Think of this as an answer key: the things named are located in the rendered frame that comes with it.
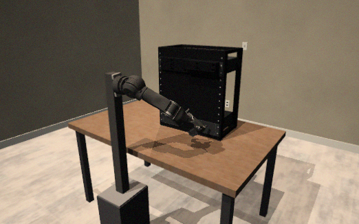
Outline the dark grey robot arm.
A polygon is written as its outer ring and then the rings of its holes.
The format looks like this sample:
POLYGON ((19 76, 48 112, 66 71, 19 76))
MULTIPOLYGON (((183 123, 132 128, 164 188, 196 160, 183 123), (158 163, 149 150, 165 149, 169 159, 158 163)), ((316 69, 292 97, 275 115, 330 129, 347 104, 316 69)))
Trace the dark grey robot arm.
POLYGON ((115 92, 115 97, 126 94, 130 98, 135 98, 139 101, 144 100, 151 106, 161 110, 164 116, 180 126, 183 131, 188 131, 192 137, 201 131, 201 128, 196 123, 193 123, 191 118, 191 120, 189 119, 190 116, 187 115, 180 105, 146 87, 141 77, 134 75, 126 77, 121 75, 121 73, 111 75, 113 80, 112 89, 115 92), (128 78, 129 80, 127 80, 128 78))

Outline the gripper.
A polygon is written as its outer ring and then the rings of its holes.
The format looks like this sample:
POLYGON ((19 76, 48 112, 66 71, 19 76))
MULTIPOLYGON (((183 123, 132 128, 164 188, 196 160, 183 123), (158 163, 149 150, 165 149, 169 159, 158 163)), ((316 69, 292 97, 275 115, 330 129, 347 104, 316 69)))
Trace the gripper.
POLYGON ((187 115, 191 117, 193 123, 196 123, 201 128, 200 133, 204 132, 206 130, 207 125, 204 126, 196 117, 194 117, 191 113, 188 113, 189 111, 190 109, 187 109, 185 112, 187 113, 187 115))

